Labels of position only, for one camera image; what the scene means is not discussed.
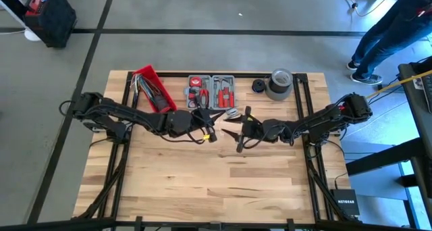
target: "shoe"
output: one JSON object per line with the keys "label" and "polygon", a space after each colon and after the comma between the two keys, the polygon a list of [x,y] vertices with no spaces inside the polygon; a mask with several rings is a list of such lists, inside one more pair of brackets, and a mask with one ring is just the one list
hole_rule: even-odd
{"label": "shoe", "polygon": [[354,61],[350,61],[350,63],[346,64],[346,69],[348,70],[357,70],[357,67],[359,66],[359,63],[355,63]]}
{"label": "shoe", "polygon": [[381,84],[383,82],[383,78],[381,76],[374,75],[374,74],[372,74],[367,79],[355,79],[353,77],[353,74],[351,74],[350,77],[351,77],[351,80],[353,82],[359,82],[359,83],[363,83],[363,84],[367,84],[367,85],[376,85],[376,84]]}

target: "pliers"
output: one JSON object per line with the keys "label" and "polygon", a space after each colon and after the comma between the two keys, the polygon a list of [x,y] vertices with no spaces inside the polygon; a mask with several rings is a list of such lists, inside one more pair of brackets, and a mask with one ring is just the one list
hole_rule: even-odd
{"label": "pliers", "polygon": [[207,85],[205,83],[205,80],[202,81],[202,88],[200,89],[200,101],[203,107],[206,108],[209,107],[210,94],[209,91],[207,90]]}

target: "red handle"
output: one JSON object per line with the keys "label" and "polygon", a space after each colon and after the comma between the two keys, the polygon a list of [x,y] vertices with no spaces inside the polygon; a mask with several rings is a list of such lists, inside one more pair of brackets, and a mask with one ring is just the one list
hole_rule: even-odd
{"label": "red handle", "polygon": [[217,104],[219,107],[223,107],[223,92],[222,90],[219,90],[219,94],[217,95]]}
{"label": "red handle", "polygon": [[229,106],[234,107],[234,92],[230,92],[229,94]]}

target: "person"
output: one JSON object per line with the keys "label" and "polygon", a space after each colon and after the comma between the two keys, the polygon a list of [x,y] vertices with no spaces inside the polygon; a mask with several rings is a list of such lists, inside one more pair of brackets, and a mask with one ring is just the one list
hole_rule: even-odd
{"label": "person", "polygon": [[390,55],[432,32],[432,0],[397,0],[361,39],[347,69],[354,82],[382,83],[375,68]]}

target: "wooden tabletop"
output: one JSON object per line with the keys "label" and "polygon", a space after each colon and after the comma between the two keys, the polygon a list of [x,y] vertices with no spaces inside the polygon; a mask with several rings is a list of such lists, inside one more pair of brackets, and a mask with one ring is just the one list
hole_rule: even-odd
{"label": "wooden tabletop", "polygon": [[[105,97],[122,101],[127,73],[111,71]],[[323,109],[330,104],[324,74],[308,73],[308,79],[314,110]],[[161,80],[179,109],[186,109],[183,89],[187,78]],[[249,105],[252,115],[261,121],[298,119],[294,93],[285,101],[272,101],[265,94],[251,91],[253,80],[236,79],[239,112]],[[302,86],[300,94],[307,116]],[[144,99],[141,95],[137,108],[151,112]],[[281,142],[261,143],[237,154],[233,138],[221,129],[240,132],[241,125],[224,122],[224,117],[216,121],[217,141],[203,145],[168,143],[142,126],[134,126],[117,219],[134,221],[140,215],[148,222],[286,223],[286,219],[292,218],[297,224],[314,223],[301,139],[293,147]],[[95,134],[93,141],[105,137]],[[340,144],[337,137],[330,139]],[[112,143],[102,142],[89,150],[74,216],[84,212],[102,189],[111,146]],[[329,188],[333,188],[334,178],[346,172],[344,157],[331,144],[323,146],[322,155]],[[337,184],[350,188],[346,175],[338,178]],[[317,190],[324,219],[323,197]],[[111,213],[112,193],[107,215]]]}

